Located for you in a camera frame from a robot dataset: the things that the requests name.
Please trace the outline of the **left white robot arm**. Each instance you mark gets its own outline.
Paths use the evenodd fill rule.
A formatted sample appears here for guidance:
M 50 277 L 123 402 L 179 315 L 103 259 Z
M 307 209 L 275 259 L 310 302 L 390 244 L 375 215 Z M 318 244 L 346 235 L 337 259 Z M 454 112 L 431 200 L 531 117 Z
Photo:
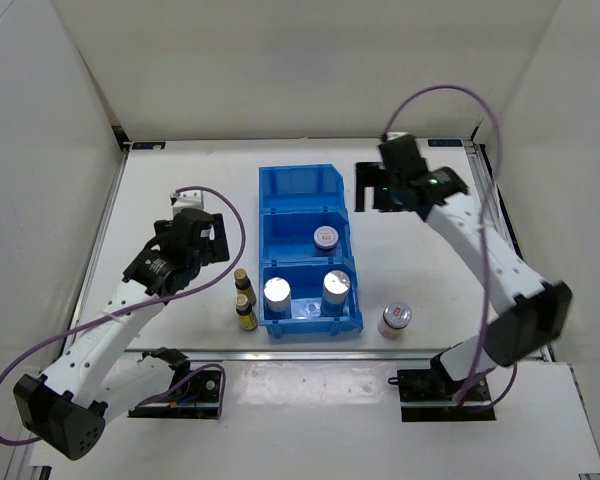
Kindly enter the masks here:
M 200 270 L 229 259 L 221 214 L 184 208 L 154 224 L 155 235 L 123 271 L 104 321 L 78 336 L 67 353 L 38 376 L 23 375 L 13 394 L 24 427 L 70 460 L 84 457 L 106 423 L 161 393 L 186 395 L 188 362 L 175 350 L 147 354 L 111 382 L 113 365 L 141 329 L 185 289 Z

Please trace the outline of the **silver-lid blue-label bottle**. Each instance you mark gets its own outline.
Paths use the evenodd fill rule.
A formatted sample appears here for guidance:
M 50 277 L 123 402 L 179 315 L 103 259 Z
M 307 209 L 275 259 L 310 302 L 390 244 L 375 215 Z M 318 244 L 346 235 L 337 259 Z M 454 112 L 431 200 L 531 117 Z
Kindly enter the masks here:
M 326 317 L 338 317 L 344 311 L 351 280 L 349 275 L 341 270 L 328 272 L 322 284 L 321 313 Z
M 291 287 L 281 277 L 272 277 L 264 284 L 266 317 L 281 320 L 291 317 Z

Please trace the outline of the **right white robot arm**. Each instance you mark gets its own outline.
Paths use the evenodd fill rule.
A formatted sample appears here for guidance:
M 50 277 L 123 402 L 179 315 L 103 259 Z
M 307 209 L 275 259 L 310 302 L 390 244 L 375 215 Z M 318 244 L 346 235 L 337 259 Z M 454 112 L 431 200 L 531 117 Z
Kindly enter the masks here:
M 497 367 L 511 367 L 557 340 L 573 294 L 563 281 L 550 283 L 529 267 L 488 225 L 469 186 L 450 167 L 432 170 L 414 136 L 378 146 L 377 162 L 355 166 L 355 209 L 365 209 L 365 191 L 382 213 L 412 212 L 458 254 L 484 289 L 479 331 L 436 355 L 429 387 L 440 399 L 458 397 Z

